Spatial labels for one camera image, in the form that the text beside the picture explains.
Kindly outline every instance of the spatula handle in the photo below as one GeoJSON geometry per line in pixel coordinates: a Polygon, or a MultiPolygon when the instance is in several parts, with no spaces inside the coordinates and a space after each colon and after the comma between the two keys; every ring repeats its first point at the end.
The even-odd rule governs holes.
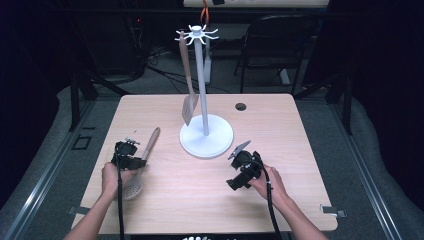
{"type": "Polygon", "coordinates": [[[187,78],[190,77],[191,79],[190,64],[188,60],[187,42],[184,39],[184,31],[180,32],[180,53],[181,53],[181,59],[183,60],[185,75],[187,78]]]}
{"type": "Polygon", "coordinates": [[[149,156],[149,153],[152,151],[152,148],[155,145],[156,140],[158,140],[159,134],[160,134],[160,128],[157,127],[153,131],[152,136],[150,136],[149,143],[147,143],[146,149],[144,150],[144,153],[141,159],[147,160],[147,156],[149,156]]]}

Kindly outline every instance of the dark background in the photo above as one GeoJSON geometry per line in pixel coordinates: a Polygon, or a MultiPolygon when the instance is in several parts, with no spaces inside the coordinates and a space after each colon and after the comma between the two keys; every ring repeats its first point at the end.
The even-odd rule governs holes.
{"type": "MultiPolygon", "coordinates": [[[[170,0],[160,5],[159,1],[131,5],[109,0],[102,6],[96,1],[71,2],[21,0],[0,6],[1,206],[54,120],[56,94],[69,86],[79,66],[99,74],[140,76],[152,45],[174,48],[174,35],[169,38],[167,33],[185,26],[184,18],[163,21],[161,16],[84,16],[71,25],[63,15],[43,10],[46,6],[113,9],[122,3],[132,8],[181,7],[181,1],[170,0]],[[144,34],[134,34],[131,27],[143,28],[144,34]],[[134,36],[142,38],[134,41],[134,36]]],[[[304,82],[323,81],[355,63],[353,94],[376,128],[386,168],[424,210],[423,10],[422,1],[331,1],[330,13],[378,15],[365,22],[324,19],[304,82]]]]}

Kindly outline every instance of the human arm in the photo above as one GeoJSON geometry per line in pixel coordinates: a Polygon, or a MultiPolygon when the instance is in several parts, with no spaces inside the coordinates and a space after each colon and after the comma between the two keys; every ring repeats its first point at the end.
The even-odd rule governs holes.
{"type": "MultiPolygon", "coordinates": [[[[280,173],[274,167],[269,167],[267,165],[264,167],[272,184],[272,203],[284,219],[286,219],[295,238],[297,240],[327,239],[287,194],[280,173]]],[[[249,184],[252,185],[263,198],[267,199],[267,183],[263,172],[258,179],[250,180],[249,184]]]]}
{"type": "MultiPolygon", "coordinates": [[[[137,170],[121,171],[122,185],[125,185],[137,170]]],[[[90,211],[66,235],[65,239],[97,239],[106,212],[118,192],[118,171],[108,162],[102,169],[102,193],[90,211]]]]}

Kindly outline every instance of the wooden spatula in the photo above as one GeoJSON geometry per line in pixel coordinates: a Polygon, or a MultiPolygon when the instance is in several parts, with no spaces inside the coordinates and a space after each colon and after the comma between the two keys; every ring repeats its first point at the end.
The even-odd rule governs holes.
{"type": "Polygon", "coordinates": [[[199,95],[197,95],[193,90],[193,84],[191,82],[191,73],[190,73],[190,63],[188,60],[188,50],[187,43],[184,39],[184,32],[180,32],[180,52],[181,58],[183,60],[184,72],[187,79],[188,91],[189,95],[184,98],[182,115],[184,122],[187,126],[190,124],[191,118],[193,117],[193,111],[197,106],[197,102],[199,100],[199,95]]]}

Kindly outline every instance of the human hand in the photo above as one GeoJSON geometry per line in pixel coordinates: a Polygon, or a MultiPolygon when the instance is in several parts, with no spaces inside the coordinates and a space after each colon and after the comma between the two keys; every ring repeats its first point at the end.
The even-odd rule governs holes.
{"type": "MultiPolygon", "coordinates": [[[[269,180],[271,181],[273,202],[289,198],[286,192],[286,188],[284,187],[283,180],[281,179],[280,173],[277,171],[277,169],[266,164],[264,164],[264,168],[269,175],[269,180]]],[[[258,179],[252,179],[248,183],[252,185],[256,191],[258,191],[259,195],[261,195],[265,200],[268,199],[267,182],[263,170],[261,172],[261,176],[258,179]]]]}
{"type": "MultiPolygon", "coordinates": [[[[138,170],[121,170],[122,186],[124,186],[138,170]]],[[[102,169],[102,195],[111,199],[116,197],[118,192],[118,170],[116,166],[107,162],[102,169]]]]}

